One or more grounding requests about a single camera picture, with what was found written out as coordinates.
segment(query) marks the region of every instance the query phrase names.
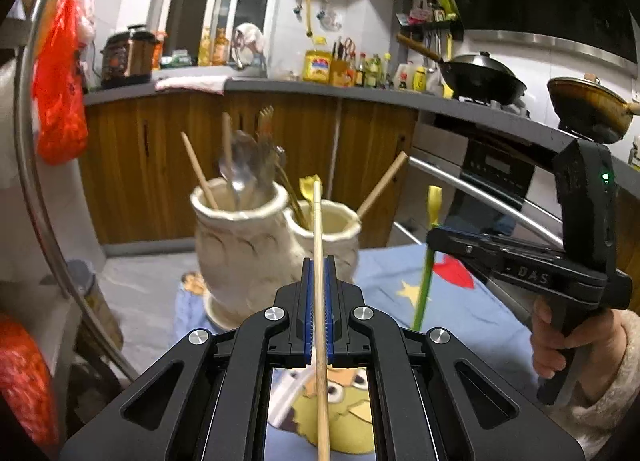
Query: finger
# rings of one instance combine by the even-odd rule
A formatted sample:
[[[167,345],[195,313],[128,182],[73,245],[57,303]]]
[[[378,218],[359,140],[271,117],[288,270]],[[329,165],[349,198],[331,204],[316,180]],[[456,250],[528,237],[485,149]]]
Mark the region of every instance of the finger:
[[[546,367],[545,365],[538,363],[536,360],[533,360],[533,370],[536,371],[541,377],[546,378],[547,380],[549,380],[550,378],[553,378],[554,375],[556,374],[553,369],[550,369],[549,367]]]
[[[574,349],[600,340],[606,340],[613,334],[614,324],[613,311],[603,311],[596,316],[588,318],[575,328],[564,341],[564,345],[567,348]]]
[[[557,349],[549,349],[531,341],[533,359],[554,371],[562,371],[566,367],[564,356]]]
[[[546,303],[544,298],[540,296],[536,297],[536,301],[533,303],[533,311],[540,317],[543,322],[551,324],[551,308],[549,307],[549,304]]]
[[[531,316],[531,324],[532,341],[550,349],[564,348],[564,335],[557,329],[553,329],[535,313]]]

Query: cartoon eye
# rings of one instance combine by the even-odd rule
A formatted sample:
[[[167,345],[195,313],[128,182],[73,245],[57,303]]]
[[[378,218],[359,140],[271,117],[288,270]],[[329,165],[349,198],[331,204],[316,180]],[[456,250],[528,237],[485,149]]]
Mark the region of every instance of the cartoon eye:
[[[361,389],[363,391],[369,390],[369,383],[367,383],[367,371],[364,369],[359,369],[358,373],[353,378],[353,383],[351,383],[356,389]]]
[[[328,381],[326,388],[329,403],[340,403],[344,399],[344,387],[335,381]]]

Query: person's arm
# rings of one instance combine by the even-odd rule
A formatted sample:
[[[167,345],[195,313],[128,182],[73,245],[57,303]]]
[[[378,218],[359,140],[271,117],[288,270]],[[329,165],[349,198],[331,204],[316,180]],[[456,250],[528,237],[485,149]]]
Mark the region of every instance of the person's arm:
[[[550,325],[551,310],[538,298],[532,314],[531,345],[536,372],[551,378],[564,368],[562,348],[592,344],[574,397],[552,417],[571,433],[590,457],[609,438],[640,390],[640,317],[607,309],[568,337]]]

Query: red heart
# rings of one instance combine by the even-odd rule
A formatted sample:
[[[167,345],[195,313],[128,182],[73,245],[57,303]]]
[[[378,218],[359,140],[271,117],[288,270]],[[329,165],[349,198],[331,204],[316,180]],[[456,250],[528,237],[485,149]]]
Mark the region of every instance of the red heart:
[[[450,255],[445,255],[441,263],[433,265],[434,273],[440,275],[445,281],[464,287],[466,289],[474,289],[474,279],[471,274],[466,271],[466,267],[458,260]]]

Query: ceramic utensil holder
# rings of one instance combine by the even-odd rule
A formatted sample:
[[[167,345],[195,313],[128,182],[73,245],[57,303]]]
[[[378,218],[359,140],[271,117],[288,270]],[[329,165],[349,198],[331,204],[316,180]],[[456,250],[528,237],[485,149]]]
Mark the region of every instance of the ceramic utensil holder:
[[[300,208],[305,219],[310,220],[309,203],[300,202]],[[300,227],[294,217],[291,208],[284,210],[289,229],[296,236],[305,251],[306,257],[314,256],[314,234]],[[340,281],[353,283],[353,274],[358,265],[358,236],[362,226],[358,221],[358,215],[348,206],[341,203],[322,200],[322,243],[324,254],[335,256],[335,269]]]
[[[228,330],[270,307],[279,287],[299,281],[305,253],[285,222],[289,196],[284,188],[274,184],[268,203],[234,212],[225,180],[213,179],[209,186],[219,210],[205,206],[200,187],[191,194],[196,254],[207,284],[207,315]]]

